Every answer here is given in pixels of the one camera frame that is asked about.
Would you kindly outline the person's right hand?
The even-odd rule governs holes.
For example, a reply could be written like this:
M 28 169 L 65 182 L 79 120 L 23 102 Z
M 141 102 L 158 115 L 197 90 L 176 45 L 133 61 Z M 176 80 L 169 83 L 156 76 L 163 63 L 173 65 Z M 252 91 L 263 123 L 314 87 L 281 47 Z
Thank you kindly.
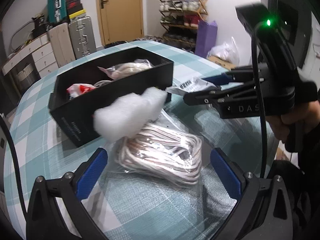
M 290 125 L 301 122 L 304 131 L 310 132 L 319 124 L 319 101 L 305 103 L 285 115 L 267 116 L 266 121 L 275 137 L 282 142 L 286 142 Z

